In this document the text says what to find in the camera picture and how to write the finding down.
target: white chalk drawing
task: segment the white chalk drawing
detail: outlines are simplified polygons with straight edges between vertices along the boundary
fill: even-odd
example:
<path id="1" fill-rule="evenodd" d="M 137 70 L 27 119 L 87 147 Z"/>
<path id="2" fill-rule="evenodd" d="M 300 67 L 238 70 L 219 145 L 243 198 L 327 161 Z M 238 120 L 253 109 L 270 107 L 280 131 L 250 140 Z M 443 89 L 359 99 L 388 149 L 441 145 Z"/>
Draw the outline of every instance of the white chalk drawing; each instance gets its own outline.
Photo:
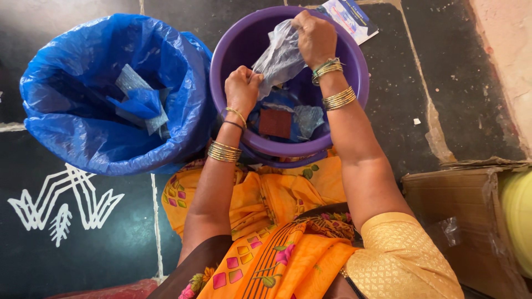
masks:
<path id="1" fill-rule="evenodd" d="M 26 189 L 22 190 L 19 200 L 14 198 L 7 200 L 15 209 L 27 230 L 37 228 L 43 230 L 57 198 L 61 193 L 69 189 L 74 192 L 81 215 L 81 223 L 85 229 L 101 228 L 113 208 L 124 197 L 124 194 L 113 196 L 113 189 L 110 189 L 98 201 L 96 199 L 96 188 L 89 180 L 95 174 L 77 169 L 67 163 L 65 166 L 66 170 L 46 177 L 35 203 Z M 70 225 L 68 218 L 72 218 L 72 214 L 68 210 L 68 204 L 63 204 L 57 216 L 51 221 L 52 226 L 49 228 L 53 228 L 50 235 L 53 236 L 52 241 L 55 240 L 56 247 L 59 247 L 62 239 L 67 238 L 68 226 Z"/>
<path id="2" fill-rule="evenodd" d="M 68 204 L 64 203 L 59 208 L 57 216 L 50 222 L 52 226 L 48 228 L 48 230 L 53 229 L 50 236 L 53 236 L 52 241 L 55 240 L 55 247 L 59 247 L 61 239 L 67 238 L 68 226 L 70 225 L 68 218 L 72 218 L 72 213 L 68 210 Z"/>

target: cardboard box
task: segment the cardboard box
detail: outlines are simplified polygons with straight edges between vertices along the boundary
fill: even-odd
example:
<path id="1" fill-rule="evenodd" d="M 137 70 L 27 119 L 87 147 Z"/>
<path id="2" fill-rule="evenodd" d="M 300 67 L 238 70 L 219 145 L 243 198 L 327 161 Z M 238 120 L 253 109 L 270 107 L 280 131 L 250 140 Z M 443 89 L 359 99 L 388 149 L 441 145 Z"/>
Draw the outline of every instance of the cardboard box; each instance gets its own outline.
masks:
<path id="1" fill-rule="evenodd" d="M 406 175 L 402 183 L 406 201 L 459 282 L 496 299 L 532 298 L 532 281 L 519 274 L 512 254 L 498 188 L 501 178 L 531 162 L 492 157 L 441 166 L 446 170 Z"/>

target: woman's left hand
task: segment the woman's left hand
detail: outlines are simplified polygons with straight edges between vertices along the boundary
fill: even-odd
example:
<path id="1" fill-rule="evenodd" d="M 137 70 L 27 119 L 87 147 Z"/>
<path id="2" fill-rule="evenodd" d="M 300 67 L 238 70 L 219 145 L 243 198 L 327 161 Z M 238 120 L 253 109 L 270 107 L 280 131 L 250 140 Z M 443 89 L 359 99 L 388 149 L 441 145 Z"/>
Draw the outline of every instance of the woman's left hand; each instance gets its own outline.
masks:
<path id="1" fill-rule="evenodd" d="M 259 84 L 263 79 L 263 74 L 254 73 L 243 65 L 232 72 L 226 80 L 227 107 L 235 109 L 247 119 L 257 103 Z"/>

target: purple bucket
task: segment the purple bucket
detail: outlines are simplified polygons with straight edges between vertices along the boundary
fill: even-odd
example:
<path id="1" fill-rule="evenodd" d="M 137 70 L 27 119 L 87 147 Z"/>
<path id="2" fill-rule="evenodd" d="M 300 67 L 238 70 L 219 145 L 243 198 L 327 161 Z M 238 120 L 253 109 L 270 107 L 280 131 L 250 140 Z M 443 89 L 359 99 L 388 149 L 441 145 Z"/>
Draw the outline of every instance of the purple bucket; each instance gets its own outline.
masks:
<path id="1" fill-rule="evenodd" d="M 224 86 L 229 74 L 241 65 L 251 68 L 251 65 L 269 45 L 268 32 L 273 31 L 274 27 L 282 21 L 293 19 L 303 10 L 304 8 L 297 6 L 270 7 L 247 15 L 227 30 L 216 46 L 211 62 L 210 85 L 214 105 L 218 112 L 227 107 Z M 315 10 L 308 10 L 308 12 L 335 26 L 338 33 L 336 56 L 345 64 L 343 66 L 345 78 L 355 90 L 359 104 L 364 108 L 368 101 L 369 76 L 368 66 L 359 46 L 340 24 Z M 312 84 L 311 77 L 312 71 L 309 68 L 303 69 L 294 79 L 286 83 L 288 90 L 301 99 L 304 105 L 322 106 L 321 91 L 319 87 Z M 266 165 L 277 168 L 299 167 L 327 156 L 324 151 L 333 142 L 330 132 L 325 130 L 325 127 L 328 126 L 322 125 L 317 128 L 310 141 L 298 144 L 274 142 L 247 130 L 242 136 L 242 143 L 245 145 L 242 149 L 258 162 Z M 253 150 L 279 157 L 315 155 L 297 162 L 283 163 L 265 159 Z"/>

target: woman's arm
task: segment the woman's arm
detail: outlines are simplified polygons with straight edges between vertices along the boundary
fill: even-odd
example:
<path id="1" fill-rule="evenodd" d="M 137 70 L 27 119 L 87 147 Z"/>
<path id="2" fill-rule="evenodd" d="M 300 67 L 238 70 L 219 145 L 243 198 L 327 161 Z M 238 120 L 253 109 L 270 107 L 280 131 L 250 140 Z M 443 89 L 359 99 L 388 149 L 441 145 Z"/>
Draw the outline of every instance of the woman's arm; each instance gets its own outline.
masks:
<path id="1" fill-rule="evenodd" d="M 247 119 L 255 106 L 259 95 L 258 86 L 263 78 L 263 75 L 255 74 L 245 66 L 232 72 L 225 86 L 227 107 L 240 112 L 244 119 Z M 234 112 L 228 111 L 226 120 L 244 126 L 241 118 Z M 240 128 L 234 124 L 223 123 L 216 141 L 238 148 L 241 134 Z M 229 207 L 234 177 L 234 162 L 207 158 L 185 220 L 183 248 L 178 265 L 194 248 L 210 237 L 231 235 Z"/>
<path id="2" fill-rule="evenodd" d="M 293 25 L 298 28 L 301 54 L 312 70 L 335 57 L 336 31 L 332 24 L 303 11 Z M 349 87 L 339 71 L 326 73 L 319 78 L 319 83 L 323 97 Z M 413 215 L 358 102 L 328 111 L 327 117 L 332 142 L 342 161 L 342 183 L 356 229 L 360 231 L 367 220 L 386 212 Z"/>

